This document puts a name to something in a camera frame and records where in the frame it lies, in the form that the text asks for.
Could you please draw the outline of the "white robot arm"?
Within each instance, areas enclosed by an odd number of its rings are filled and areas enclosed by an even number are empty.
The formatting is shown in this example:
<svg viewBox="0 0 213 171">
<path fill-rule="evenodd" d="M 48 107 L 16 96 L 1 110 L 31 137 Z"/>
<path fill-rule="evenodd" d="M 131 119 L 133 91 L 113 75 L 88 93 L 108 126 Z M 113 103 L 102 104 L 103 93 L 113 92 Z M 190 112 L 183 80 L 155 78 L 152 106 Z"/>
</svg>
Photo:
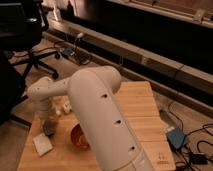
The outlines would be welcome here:
<svg viewBox="0 0 213 171">
<path fill-rule="evenodd" d="M 50 117 L 50 99 L 66 95 L 103 171 L 155 171 L 115 99 L 121 81 L 112 66 L 89 67 L 60 81 L 43 77 L 27 95 L 45 119 Z"/>
</svg>

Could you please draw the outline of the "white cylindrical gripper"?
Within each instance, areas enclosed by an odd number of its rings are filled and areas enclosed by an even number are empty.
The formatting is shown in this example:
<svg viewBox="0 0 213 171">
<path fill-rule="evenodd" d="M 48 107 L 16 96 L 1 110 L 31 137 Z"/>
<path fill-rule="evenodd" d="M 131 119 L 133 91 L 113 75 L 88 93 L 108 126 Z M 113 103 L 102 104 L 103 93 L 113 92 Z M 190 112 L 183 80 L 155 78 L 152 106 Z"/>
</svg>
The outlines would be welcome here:
<svg viewBox="0 0 213 171">
<path fill-rule="evenodd" d="M 47 120 L 55 115 L 55 108 L 50 99 L 37 102 L 38 115 L 41 120 Z"/>
</svg>

